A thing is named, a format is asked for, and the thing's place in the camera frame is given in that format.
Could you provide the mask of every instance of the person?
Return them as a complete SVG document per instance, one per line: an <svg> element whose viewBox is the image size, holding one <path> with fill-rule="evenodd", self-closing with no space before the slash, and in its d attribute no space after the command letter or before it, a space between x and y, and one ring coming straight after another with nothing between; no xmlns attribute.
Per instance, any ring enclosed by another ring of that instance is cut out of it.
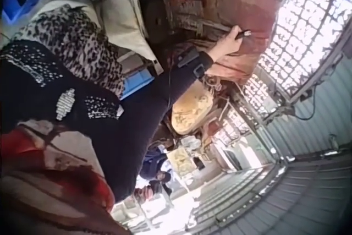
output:
<svg viewBox="0 0 352 235"><path fill-rule="evenodd" d="M166 194L170 197L172 194L172 189L168 188L166 184L161 183L157 180L152 180L149 184L143 188L136 188L134 190L134 197L138 203L143 204L149 201L157 194L162 194L162 189L165 190Z"/></svg>
<svg viewBox="0 0 352 235"><path fill-rule="evenodd" d="M109 212L131 195L150 139L240 27L120 101L118 47L90 0L57 0L0 51L1 203L26 234L129 234Z"/></svg>
<svg viewBox="0 0 352 235"><path fill-rule="evenodd" d="M145 180L158 180L163 183L169 182L171 175L168 172L161 171L161 167L167 159L167 155L161 153L159 148L148 150L139 175Z"/></svg>

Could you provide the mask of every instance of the corrugated metal roof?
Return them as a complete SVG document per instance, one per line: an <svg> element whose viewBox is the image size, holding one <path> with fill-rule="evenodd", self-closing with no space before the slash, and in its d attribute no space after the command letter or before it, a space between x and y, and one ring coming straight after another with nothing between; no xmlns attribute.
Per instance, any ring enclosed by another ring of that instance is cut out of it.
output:
<svg viewBox="0 0 352 235"><path fill-rule="evenodd" d="M331 149L329 135L339 144L352 141L351 97L352 58L344 58L335 72L316 88L315 114L309 121L283 116L273 120L267 131L284 155L295 156ZM299 117L309 117L314 110L313 98L295 105Z"/></svg>
<svg viewBox="0 0 352 235"><path fill-rule="evenodd" d="M330 161L294 163L251 210L233 222L210 226L197 234L336 234L337 224L350 205L350 161L351 154Z"/></svg>

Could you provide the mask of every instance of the wire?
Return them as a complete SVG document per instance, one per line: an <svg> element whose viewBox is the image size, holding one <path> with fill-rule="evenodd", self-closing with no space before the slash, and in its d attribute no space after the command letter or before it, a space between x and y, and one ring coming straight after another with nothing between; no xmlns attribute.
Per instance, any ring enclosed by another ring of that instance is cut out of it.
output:
<svg viewBox="0 0 352 235"><path fill-rule="evenodd" d="M313 88L313 112L312 112L311 116L309 116L308 118L301 118L301 117L298 117L297 115L295 115L294 116L295 118L299 119L300 121L309 121L310 119L313 118L313 116L315 114L315 109L316 109L316 104L315 104L316 89L317 89L317 86L314 86L314 88Z"/></svg>
<svg viewBox="0 0 352 235"><path fill-rule="evenodd" d="M10 38L8 36L6 36L4 33L0 32L1 36L5 37L8 41L10 40Z"/></svg>

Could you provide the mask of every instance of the window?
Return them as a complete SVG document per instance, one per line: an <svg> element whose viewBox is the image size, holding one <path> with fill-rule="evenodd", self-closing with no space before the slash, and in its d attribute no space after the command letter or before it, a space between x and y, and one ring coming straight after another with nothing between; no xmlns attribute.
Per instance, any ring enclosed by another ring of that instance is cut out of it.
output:
<svg viewBox="0 0 352 235"><path fill-rule="evenodd" d="M352 13L352 0L286 0L278 14L276 34L259 65L288 95L312 77L330 53ZM253 75L245 87L246 99L261 116L268 87Z"/></svg>

